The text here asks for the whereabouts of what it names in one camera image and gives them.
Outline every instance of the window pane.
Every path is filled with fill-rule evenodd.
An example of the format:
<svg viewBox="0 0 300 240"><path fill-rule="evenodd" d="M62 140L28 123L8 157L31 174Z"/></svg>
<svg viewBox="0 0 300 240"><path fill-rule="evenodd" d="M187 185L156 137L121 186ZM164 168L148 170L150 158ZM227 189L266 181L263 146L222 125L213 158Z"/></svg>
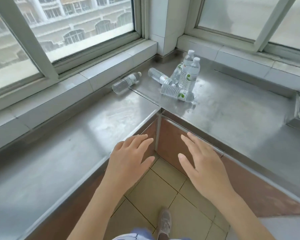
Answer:
<svg viewBox="0 0 300 240"><path fill-rule="evenodd" d="M38 69L0 18L0 89L38 73Z"/></svg>
<svg viewBox="0 0 300 240"><path fill-rule="evenodd" d="M300 49L300 0L296 0L270 42Z"/></svg>
<svg viewBox="0 0 300 240"><path fill-rule="evenodd" d="M256 40L279 0L205 0L198 26Z"/></svg>
<svg viewBox="0 0 300 240"><path fill-rule="evenodd" d="M25 2L16 4L52 62L134 30L131 0Z"/></svg>

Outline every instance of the clear plastic bottle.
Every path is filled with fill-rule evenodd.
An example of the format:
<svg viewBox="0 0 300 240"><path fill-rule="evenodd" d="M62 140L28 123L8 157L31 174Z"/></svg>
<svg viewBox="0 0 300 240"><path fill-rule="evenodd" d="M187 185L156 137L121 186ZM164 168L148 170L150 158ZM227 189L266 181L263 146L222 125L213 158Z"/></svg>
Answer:
<svg viewBox="0 0 300 240"><path fill-rule="evenodd" d="M129 76L126 76L125 78L121 79L120 81L116 82L112 85L112 90L119 94L123 92L125 89L130 87L132 84L134 84L139 78L141 77L141 72L133 72Z"/></svg>
<svg viewBox="0 0 300 240"><path fill-rule="evenodd" d="M167 84L162 85L161 94L175 98L175 99L179 99L181 101L185 101L188 103L194 102L196 99L195 95L192 92L183 90L178 87L172 87Z"/></svg>
<svg viewBox="0 0 300 240"><path fill-rule="evenodd" d="M155 68L150 68L148 71L148 75L160 84L168 84L168 85L173 84L171 78L169 78L167 75L163 74L162 72L159 72Z"/></svg>
<svg viewBox="0 0 300 240"><path fill-rule="evenodd" d="M181 72L182 72L182 66L183 66L183 64L180 63L180 64L176 67L176 69L174 70L174 72L172 73L172 75L171 75L170 78L171 78L173 84L177 84L177 83L179 82L179 80L180 80L180 75L181 75Z"/></svg>
<svg viewBox="0 0 300 240"><path fill-rule="evenodd" d="M188 51L188 54L185 56L185 58L183 60L182 71L180 73L180 79L179 79L179 84L178 84L180 88L183 88L183 83L184 83L184 80L186 79L186 74L188 72L190 65L193 62L194 57L195 57L195 51L190 49Z"/></svg>
<svg viewBox="0 0 300 240"><path fill-rule="evenodd" d="M195 57L193 63L190 65L189 70L185 76L182 88L186 91L192 92L200 72L200 58Z"/></svg>

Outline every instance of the sneaker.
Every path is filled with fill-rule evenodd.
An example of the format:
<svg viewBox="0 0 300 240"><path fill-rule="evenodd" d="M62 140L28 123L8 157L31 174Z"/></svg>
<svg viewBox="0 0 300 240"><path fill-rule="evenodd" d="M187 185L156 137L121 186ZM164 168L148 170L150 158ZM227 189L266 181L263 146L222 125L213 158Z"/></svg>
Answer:
<svg viewBox="0 0 300 240"><path fill-rule="evenodd" d="M172 226L171 213L168 208L163 208L159 214L158 239L161 233L164 233L169 237L171 226Z"/></svg>

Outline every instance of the person's left hand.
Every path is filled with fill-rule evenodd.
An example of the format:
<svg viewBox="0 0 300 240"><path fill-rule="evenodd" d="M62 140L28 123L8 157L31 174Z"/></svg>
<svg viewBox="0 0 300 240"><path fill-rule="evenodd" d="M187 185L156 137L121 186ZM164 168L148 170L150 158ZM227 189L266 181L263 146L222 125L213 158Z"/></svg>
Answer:
<svg viewBox="0 0 300 240"><path fill-rule="evenodd" d="M153 142L147 134L129 137L120 141L113 149L103 182L123 195L151 166L155 157L148 157L141 163L148 146Z"/></svg>

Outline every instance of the tiled window sill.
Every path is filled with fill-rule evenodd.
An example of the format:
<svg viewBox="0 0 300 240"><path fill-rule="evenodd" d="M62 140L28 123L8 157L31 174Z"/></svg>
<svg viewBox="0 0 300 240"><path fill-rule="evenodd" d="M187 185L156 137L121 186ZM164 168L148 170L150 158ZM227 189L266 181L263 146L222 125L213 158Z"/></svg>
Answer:
<svg viewBox="0 0 300 240"><path fill-rule="evenodd" d="M145 40L0 111L0 148L95 92L157 53Z"/></svg>
<svg viewBox="0 0 300 240"><path fill-rule="evenodd" d="M300 67L261 55L253 55L188 35L178 38L177 48L224 64L257 78L300 92Z"/></svg>

